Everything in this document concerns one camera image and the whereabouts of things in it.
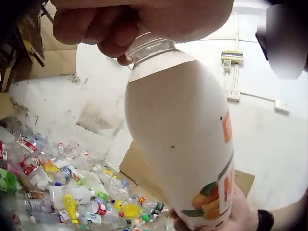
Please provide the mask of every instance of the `white cap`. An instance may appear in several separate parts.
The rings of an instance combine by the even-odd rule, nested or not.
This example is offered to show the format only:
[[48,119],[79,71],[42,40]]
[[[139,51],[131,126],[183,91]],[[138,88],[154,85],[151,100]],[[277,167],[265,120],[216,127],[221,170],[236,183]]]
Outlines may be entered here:
[[95,191],[90,190],[90,195],[91,195],[92,197],[94,197],[94,196],[96,195]]
[[30,216],[30,220],[32,223],[36,223],[35,217],[34,216]]

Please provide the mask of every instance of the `clear plastic bottle neck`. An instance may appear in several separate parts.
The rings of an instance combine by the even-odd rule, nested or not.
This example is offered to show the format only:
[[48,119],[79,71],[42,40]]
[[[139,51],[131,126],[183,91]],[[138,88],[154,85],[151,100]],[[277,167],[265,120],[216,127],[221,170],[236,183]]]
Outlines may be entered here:
[[136,68],[151,57],[175,50],[172,40],[163,39],[152,32],[145,32],[135,39],[126,52],[126,57],[133,61],[134,68]]

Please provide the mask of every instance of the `cardboard sheet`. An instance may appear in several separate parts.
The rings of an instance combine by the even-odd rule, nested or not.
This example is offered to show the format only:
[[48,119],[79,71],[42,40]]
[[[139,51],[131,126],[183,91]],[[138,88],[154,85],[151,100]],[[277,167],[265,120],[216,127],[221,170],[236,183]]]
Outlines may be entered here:
[[8,93],[0,93],[0,120],[14,114],[13,105]]

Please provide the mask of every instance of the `electrical outlet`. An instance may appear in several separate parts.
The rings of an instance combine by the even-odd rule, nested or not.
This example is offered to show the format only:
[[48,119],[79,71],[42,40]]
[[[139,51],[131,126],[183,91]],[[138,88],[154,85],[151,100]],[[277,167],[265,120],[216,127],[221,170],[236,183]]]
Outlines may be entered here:
[[239,102],[241,93],[238,91],[226,91],[227,94],[227,100],[233,101],[233,102]]
[[288,104],[283,101],[275,100],[275,111],[283,112],[285,114],[289,114]]
[[226,91],[227,100],[231,99],[231,93],[232,91]]

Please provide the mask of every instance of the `juice bottle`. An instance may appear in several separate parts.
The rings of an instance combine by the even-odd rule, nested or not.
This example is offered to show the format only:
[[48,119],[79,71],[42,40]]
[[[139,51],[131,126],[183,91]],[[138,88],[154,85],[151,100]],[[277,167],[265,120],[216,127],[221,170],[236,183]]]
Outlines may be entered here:
[[194,230],[217,229],[230,214],[233,142],[225,92],[174,42],[151,32],[126,53],[129,131],[177,214]]

